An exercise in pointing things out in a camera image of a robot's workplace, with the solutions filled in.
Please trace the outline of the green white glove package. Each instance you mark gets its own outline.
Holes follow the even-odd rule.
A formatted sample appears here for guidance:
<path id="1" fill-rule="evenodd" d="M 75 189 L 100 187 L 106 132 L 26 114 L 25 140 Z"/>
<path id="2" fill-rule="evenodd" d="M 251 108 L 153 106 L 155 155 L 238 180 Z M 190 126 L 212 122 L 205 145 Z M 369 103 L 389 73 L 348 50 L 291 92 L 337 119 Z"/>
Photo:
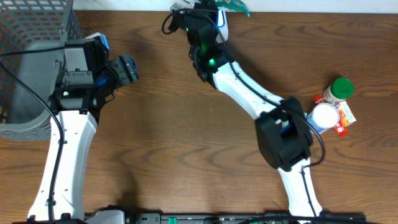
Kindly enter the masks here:
<path id="1" fill-rule="evenodd" d="M 216 0 L 216 5 L 227 11 L 244 12 L 248 17 L 251 16 L 247 5 L 243 0 Z"/>

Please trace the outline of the red coffee stick sachet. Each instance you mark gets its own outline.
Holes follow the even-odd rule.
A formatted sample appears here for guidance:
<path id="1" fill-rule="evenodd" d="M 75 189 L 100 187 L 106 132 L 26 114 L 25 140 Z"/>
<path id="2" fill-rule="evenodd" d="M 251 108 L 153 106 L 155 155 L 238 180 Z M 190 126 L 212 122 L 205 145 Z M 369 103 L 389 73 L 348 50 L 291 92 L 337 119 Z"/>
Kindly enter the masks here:
<path id="1" fill-rule="evenodd" d="M 326 101 L 323 99 L 323 95 L 322 95 L 322 94 L 319 94 L 319 95 L 315 96 L 315 97 L 313 98 L 313 101 L 314 101 L 314 103 L 315 103 L 316 105 L 318 105 L 318 104 L 320 104 L 320 103 L 328 103 L 328 102 L 326 102 Z M 337 133 L 339 136 L 344 136 L 344 135 L 348 134 L 347 128 L 344 127 L 344 126 L 340 123 L 340 121 L 339 121 L 338 124 L 334 127 L 334 129 L 335 129 L 336 133 Z"/>

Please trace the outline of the blue white yogurt cup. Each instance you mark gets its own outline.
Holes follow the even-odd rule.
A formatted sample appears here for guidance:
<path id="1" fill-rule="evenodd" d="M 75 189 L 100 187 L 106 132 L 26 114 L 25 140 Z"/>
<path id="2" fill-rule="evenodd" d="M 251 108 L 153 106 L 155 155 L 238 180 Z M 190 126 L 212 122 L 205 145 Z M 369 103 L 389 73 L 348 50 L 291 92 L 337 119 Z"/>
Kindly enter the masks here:
<path id="1" fill-rule="evenodd" d="M 334 128 L 340 121 L 338 109 L 329 103 L 320 103 L 307 115 L 307 122 L 319 134 Z"/>

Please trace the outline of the green lid jar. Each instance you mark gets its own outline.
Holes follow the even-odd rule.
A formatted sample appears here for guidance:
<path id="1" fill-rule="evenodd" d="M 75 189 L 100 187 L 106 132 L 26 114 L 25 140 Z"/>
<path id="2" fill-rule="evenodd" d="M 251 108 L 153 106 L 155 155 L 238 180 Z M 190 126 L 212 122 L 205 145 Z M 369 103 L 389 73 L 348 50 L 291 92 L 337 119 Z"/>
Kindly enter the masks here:
<path id="1" fill-rule="evenodd" d="M 354 85 L 347 78 L 337 78 L 323 92 L 323 99 L 333 105 L 345 101 L 354 93 Z"/>

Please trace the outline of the small orange box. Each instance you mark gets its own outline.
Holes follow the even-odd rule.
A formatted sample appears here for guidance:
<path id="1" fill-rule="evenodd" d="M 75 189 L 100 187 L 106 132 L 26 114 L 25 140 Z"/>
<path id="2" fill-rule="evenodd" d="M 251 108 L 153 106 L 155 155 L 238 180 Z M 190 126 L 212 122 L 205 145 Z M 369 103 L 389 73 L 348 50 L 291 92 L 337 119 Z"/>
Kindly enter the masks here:
<path id="1" fill-rule="evenodd" d="M 354 114 L 346 101 L 341 101 L 338 103 L 338 111 L 340 113 L 340 123 L 344 127 L 348 127 L 356 122 L 356 118 L 354 117 Z"/>

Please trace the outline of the white teal wipes packet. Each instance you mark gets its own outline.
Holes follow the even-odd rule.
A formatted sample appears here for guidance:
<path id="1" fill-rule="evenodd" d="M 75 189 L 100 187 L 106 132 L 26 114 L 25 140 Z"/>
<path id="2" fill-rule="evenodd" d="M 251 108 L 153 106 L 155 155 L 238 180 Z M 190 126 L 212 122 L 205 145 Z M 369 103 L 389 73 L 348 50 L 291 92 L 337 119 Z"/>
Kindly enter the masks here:
<path id="1" fill-rule="evenodd" d="M 288 126 L 289 125 L 289 122 L 288 121 L 283 121 L 282 122 L 282 127 L 284 128 L 284 127 L 286 127 L 286 126 Z"/>

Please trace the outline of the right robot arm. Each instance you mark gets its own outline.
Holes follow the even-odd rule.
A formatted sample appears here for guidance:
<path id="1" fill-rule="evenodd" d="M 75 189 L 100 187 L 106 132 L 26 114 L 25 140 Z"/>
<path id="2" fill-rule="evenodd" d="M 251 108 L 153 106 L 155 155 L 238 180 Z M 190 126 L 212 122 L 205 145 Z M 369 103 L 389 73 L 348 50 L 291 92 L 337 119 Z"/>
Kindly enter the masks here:
<path id="1" fill-rule="evenodd" d="M 254 120 L 259 151 L 282 178 L 290 214 L 319 217 L 323 209 L 310 175 L 315 129 L 306 121 L 300 102 L 267 91 L 230 56 L 226 14 L 214 1 L 176 1 L 170 15 L 168 30 L 186 32 L 188 55 L 200 79 L 232 98 Z"/>

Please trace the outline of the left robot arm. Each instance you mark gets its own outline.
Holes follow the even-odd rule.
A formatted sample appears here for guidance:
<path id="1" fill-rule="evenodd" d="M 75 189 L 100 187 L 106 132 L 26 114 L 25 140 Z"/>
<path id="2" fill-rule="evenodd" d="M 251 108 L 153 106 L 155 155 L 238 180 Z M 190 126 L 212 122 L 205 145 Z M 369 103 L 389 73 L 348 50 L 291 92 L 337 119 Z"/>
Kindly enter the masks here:
<path id="1" fill-rule="evenodd" d="M 18 93 L 25 114 L 50 115 L 50 145 L 39 192 L 28 223 L 82 223 L 83 186 L 100 111 L 115 92 L 139 78 L 129 54 L 109 57 L 105 35 L 68 40 L 25 52 L 18 77 L 29 96 Z"/>

